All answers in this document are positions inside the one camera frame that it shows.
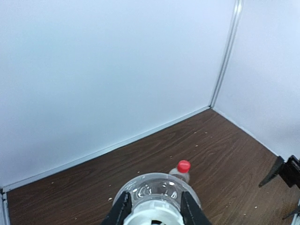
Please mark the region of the clear bottle white cap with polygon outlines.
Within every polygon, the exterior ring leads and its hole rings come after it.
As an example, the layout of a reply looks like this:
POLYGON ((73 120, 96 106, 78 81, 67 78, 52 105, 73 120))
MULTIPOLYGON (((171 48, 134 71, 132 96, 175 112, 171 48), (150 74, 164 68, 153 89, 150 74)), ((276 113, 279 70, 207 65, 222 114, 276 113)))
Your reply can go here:
POLYGON ((131 195, 132 209, 147 201, 163 201, 164 205, 171 205, 172 210, 180 211, 182 193, 188 191, 196 204, 201 202, 186 180, 184 175, 167 173, 146 173, 139 175, 124 184, 116 194, 113 205, 123 192, 131 195))

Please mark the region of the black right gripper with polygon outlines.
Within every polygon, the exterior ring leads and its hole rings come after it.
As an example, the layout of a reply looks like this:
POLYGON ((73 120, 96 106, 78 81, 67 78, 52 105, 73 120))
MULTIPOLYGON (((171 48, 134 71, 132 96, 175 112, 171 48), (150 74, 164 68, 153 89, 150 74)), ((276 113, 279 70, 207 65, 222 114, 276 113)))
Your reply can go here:
POLYGON ((269 173, 263 178, 259 183, 258 187, 262 187, 272 179, 274 179, 280 173, 280 177, 288 185, 288 187, 293 187, 296 185, 300 187, 300 161, 291 155, 287 162, 284 163, 284 159, 281 156, 276 158, 269 173))

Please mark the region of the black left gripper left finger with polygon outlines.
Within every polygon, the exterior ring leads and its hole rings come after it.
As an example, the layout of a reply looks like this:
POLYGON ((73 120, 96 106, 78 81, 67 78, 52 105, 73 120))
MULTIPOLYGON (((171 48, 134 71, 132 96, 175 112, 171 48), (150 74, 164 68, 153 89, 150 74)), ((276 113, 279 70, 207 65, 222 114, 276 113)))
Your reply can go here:
POLYGON ((123 225, 131 212, 131 194, 123 191, 100 225, 123 225))

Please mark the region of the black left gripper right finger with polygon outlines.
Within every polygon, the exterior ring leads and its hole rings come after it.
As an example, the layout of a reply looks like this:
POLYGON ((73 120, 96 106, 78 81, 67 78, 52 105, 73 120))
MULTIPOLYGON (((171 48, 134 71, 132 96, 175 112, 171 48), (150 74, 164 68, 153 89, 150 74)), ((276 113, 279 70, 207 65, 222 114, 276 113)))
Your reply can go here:
POLYGON ((183 217, 184 225, 212 225, 188 191, 181 194, 180 214, 183 217))

